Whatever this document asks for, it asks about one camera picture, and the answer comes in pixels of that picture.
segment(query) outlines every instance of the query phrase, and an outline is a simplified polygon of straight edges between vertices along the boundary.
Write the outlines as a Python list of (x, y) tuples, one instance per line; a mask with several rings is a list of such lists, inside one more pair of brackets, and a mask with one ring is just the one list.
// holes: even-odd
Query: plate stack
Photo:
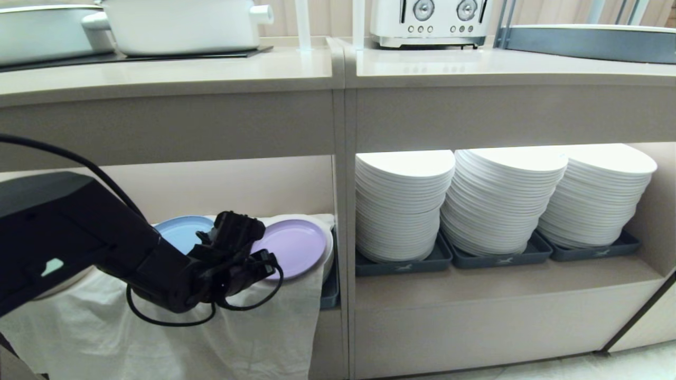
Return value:
[(570, 163), (538, 231), (564, 248), (612, 244), (636, 211), (657, 163), (624, 144), (562, 147)]
[(359, 252), (374, 262), (424, 260), (451, 184), (450, 150), (363, 153), (356, 159)]
[(521, 254), (568, 160), (553, 147), (456, 151), (441, 228), (474, 256)]

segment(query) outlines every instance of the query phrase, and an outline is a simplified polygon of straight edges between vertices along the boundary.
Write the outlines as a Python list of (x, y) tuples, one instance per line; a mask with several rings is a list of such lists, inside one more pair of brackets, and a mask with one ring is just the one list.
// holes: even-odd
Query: toaster button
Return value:
[(462, 21), (472, 20), (478, 8), (475, 0), (462, 0), (458, 5), (458, 18)]
[(434, 13), (434, 1), (432, 0), (418, 0), (413, 5), (413, 15), (418, 21), (427, 21)]

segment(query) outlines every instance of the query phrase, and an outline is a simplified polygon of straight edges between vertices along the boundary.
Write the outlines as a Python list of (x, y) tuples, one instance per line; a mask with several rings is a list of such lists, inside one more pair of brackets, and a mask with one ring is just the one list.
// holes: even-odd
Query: white pot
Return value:
[(127, 55), (220, 53), (255, 49), (269, 5), (252, 0), (104, 0), (118, 50)]
[(108, 33), (90, 28), (90, 17), (101, 10), (92, 5), (0, 9), (0, 66), (113, 51)]

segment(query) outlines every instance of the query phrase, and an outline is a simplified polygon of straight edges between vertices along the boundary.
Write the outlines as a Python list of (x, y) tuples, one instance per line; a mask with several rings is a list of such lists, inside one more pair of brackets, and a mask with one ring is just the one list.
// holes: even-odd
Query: white toaster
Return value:
[(483, 45), (494, 0), (373, 0), (371, 35), (384, 47)]

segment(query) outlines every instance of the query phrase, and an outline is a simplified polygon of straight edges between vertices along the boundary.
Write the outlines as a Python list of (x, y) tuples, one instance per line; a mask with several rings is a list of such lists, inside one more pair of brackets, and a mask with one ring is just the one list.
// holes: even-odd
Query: tray logo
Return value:
[(609, 254), (609, 253), (610, 253), (610, 250), (598, 251), (594, 254), (594, 257), (600, 258), (600, 257), (603, 257), (603, 256)]

